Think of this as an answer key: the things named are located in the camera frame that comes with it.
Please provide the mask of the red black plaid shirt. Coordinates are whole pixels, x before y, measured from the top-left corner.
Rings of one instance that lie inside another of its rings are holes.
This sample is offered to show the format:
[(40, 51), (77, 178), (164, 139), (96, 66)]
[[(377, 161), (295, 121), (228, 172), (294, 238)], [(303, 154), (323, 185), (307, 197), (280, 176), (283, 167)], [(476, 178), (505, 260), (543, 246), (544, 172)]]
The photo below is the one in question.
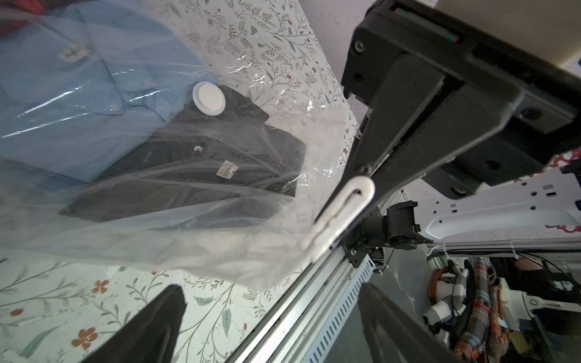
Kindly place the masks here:
[(43, 1), (9, 0), (1, 1), (1, 37), (27, 25), (28, 21), (44, 15)]

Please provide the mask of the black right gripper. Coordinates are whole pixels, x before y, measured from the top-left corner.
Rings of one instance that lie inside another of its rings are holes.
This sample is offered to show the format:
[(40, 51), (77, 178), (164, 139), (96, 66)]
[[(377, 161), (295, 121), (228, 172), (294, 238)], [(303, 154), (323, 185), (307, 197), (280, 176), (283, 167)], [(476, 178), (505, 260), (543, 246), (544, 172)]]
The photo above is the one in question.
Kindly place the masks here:
[(369, 112), (322, 210), (370, 178), (375, 194), (355, 222), (420, 176), (458, 200), (580, 147), (578, 77), (419, 2), (367, 10), (341, 83)]

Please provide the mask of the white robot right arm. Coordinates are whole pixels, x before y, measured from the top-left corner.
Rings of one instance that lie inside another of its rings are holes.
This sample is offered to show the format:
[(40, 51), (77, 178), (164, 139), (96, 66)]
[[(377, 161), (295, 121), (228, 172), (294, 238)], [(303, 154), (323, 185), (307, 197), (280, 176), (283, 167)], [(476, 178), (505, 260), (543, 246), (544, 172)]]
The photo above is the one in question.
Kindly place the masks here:
[(377, 1), (355, 29), (345, 95), (369, 106), (325, 205), (361, 204), (353, 229), (421, 178), (441, 194), (390, 207), (403, 248), (526, 225), (579, 225), (580, 80), (475, 21), (416, 1)]

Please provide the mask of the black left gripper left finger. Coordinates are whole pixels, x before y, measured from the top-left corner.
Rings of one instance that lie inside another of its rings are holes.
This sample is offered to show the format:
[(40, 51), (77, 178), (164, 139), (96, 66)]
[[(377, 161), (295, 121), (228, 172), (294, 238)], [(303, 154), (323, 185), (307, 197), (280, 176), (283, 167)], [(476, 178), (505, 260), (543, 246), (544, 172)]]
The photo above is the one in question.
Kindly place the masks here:
[(171, 363), (187, 303), (171, 284), (84, 362)]

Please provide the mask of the light blue shirt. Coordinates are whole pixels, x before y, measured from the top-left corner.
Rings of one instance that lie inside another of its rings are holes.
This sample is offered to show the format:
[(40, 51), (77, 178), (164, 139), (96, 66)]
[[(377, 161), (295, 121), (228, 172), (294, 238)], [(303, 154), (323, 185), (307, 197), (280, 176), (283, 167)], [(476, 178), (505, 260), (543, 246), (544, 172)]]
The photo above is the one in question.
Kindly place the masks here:
[(216, 82), (153, 6), (72, 2), (2, 37), (3, 179), (92, 182)]

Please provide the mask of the white bag slider clip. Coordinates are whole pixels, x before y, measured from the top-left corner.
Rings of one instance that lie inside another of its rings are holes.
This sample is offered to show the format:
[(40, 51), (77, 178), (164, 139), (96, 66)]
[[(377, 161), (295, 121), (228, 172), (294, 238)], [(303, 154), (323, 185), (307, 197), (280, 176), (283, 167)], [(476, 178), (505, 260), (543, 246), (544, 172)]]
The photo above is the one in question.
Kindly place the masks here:
[(302, 245), (317, 262), (372, 201), (375, 183), (367, 176), (351, 178), (322, 211)]

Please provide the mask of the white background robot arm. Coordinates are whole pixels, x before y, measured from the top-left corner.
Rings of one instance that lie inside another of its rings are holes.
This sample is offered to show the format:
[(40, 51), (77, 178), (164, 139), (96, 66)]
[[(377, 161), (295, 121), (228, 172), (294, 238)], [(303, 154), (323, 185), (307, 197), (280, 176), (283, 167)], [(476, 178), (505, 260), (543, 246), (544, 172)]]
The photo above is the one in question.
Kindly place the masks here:
[[(520, 290), (503, 287), (497, 296), (490, 297), (490, 303), (496, 304), (501, 316), (513, 331), (519, 328), (520, 320), (531, 320), (535, 309), (553, 309), (556, 311), (580, 313), (580, 304), (541, 299), (527, 295)], [(393, 339), (399, 346), (397, 351), (410, 362), (459, 362), (442, 343), (429, 337), (413, 319), (404, 313), (391, 299), (375, 285), (364, 283), (359, 292), (359, 311), (363, 322), (363, 331), (370, 349), (373, 362), (386, 361), (386, 343), (384, 338)]]

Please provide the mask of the clear plastic vacuum bag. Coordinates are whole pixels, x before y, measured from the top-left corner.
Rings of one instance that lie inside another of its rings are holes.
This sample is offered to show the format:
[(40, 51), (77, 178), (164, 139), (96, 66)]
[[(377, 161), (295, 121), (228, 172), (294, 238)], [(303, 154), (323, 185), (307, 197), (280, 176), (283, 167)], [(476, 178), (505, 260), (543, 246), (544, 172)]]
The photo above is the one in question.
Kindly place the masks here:
[(1, 247), (271, 287), (352, 124), (296, 1), (3, 1)]

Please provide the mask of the dark grey striped shirt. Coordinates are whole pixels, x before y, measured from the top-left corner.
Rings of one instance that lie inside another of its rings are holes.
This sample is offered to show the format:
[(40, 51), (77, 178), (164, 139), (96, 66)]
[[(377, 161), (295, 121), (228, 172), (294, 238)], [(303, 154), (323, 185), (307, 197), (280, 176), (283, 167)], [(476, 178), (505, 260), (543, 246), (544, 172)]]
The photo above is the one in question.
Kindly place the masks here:
[(225, 110), (189, 103), (107, 168), (61, 214), (110, 222), (188, 207), (198, 228), (248, 227), (292, 202), (307, 147), (228, 86)]

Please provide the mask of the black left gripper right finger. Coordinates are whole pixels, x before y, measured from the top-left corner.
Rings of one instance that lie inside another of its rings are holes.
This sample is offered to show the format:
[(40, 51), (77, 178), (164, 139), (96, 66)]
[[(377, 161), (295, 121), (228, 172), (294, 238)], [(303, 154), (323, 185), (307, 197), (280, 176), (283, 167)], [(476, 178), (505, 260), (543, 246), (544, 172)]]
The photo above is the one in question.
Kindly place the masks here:
[(417, 325), (375, 285), (364, 283), (361, 286), (358, 306), (372, 361), (388, 361), (390, 340), (407, 362), (458, 361), (448, 348)]

